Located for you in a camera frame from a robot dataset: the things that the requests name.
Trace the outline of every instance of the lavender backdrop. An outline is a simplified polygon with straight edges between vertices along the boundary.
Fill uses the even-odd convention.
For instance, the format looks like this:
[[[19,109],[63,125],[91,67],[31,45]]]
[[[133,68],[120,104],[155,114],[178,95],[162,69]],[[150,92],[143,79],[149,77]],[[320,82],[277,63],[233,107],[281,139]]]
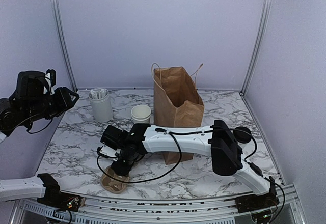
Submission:
[[[59,0],[80,88],[152,88],[150,67],[205,65],[199,88],[240,90],[263,0]]]
[[[325,223],[326,0],[273,0],[247,93],[308,223]]]
[[[57,71],[57,86],[69,86],[50,0],[0,0],[0,98],[16,88],[20,71]],[[35,129],[47,122],[35,123]],[[31,177],[58,120],[45,131],[29,135],[18,128],[0,144],[0,179]],[[1,222],[8,222],[12,203],[0,203]]]

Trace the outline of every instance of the white marble table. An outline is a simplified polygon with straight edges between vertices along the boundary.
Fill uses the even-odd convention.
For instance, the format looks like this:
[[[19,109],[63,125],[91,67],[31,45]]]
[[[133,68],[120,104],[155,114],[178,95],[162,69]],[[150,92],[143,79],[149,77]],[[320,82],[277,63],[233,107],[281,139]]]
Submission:
[[[125,192],[113,194],[100,186],[100,169],[96,165],[96,149],[107,125],[129,130],[132,127],[131,108],[138,104],[153,107],[152,90],[110,91],[114,118],[107,123],[93,119],[88,91],[79,91],[76,106],[65,113],[60,122],[37,173],[51,173],[62,190],[78,194],[97,195],[124,199],[191,199],[249,192],[250,189],[233,177],[213,173],[211,160],[195,155],[191,161],[181,163],[167,176],[146,183],[130,184]],[[202,126],[212,125],[215,119],[224,120],[229,127],[249,127],[258,143],[257,153],[250,158],[267,176],[279,178],[266,146],[244,102],[236,92],[199,91],[205,112]],[[252,142],[245,148],[248,155],[254,149]],[[111,165],[101,159],[103,168]],[[173,165],[166,166],[161,154],[147,154],[130,172],[132,180],[148,179],[165,173]]]

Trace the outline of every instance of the white cup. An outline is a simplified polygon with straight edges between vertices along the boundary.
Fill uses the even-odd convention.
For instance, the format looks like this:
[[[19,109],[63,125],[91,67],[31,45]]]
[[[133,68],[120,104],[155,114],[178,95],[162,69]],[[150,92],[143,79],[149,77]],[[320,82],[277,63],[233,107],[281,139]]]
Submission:
[[[101,91],[103,88],[93,89],[95,92]],[[111,107],[110,97],[108,95],[108,90],[105,89],[105,97],[100,99],[93,99],[91,93],[88,97],[91,101],[91,106],[93,110],[93,115],[96,121],[104,123],[112,119],[113,111]]]
[[[131,110],[131,117],[134,123],[147,123],[149,124],[151,119],[152,110],[150,107],[144,104],[137,105]]]

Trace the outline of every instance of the aluminum frame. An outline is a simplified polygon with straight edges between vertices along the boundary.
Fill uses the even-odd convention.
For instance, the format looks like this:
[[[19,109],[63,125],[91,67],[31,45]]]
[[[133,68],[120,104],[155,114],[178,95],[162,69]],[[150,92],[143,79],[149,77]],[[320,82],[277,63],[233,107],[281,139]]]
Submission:
[[[286,204],[298,201],[293,185],[283,187],[286,194]],[[74,223],[182,223],[182,224],[229,224],[237,216],[254,214],[255,212],[238,213],[235,207],[235,197],[251,193],[229,195],[195,200],[131,200],[84,195],[85,205],[78,212],[72,212]],[[53,217],[55,208],[37,203],[35,199],[23,201],[23,210],[68,222],[68,215],[58,212]]]
[[[59,0],[51,0],[51,2],[52,2],[52,7],[53,7],[53,14],[55,16],[61,51],[62,51],[62,55],[64,58],[65,66],[67,69],[67,73],[68,73],[68,78],[69,78],[70,85],[71,85],[72,89],[76,92],[78,90],[78,88],[77,88],[75,77],[73,75],[71,62],[70,62],[70,58],[69,58],[69,54],[68,54],[68,49],[67,49],[67,45],[66,45],[66,41],[65,41],[65,37],[64,37],[64,33],[63,33],[60,8],[59,8]]]
[[[254,73],[254,70],[255,70],[255,67],[257,64],[261,43],[262,43],[265,31],[266,31],[266,27],[267,27],[268,17],[269,17],[269,13],[270,13],[270,7],[271,7],[271,0],[264,0],[254,50],[253,50],[250,64],[249,64],[249,67],[247,70],[247,74],[246,74],[246,77],[245,77],[245,80],[243,82],[242,89],[241,89],[242,96],[244,96],[248,90],[250,81],[252,79],[252,76],[253,76],[253,73]]]

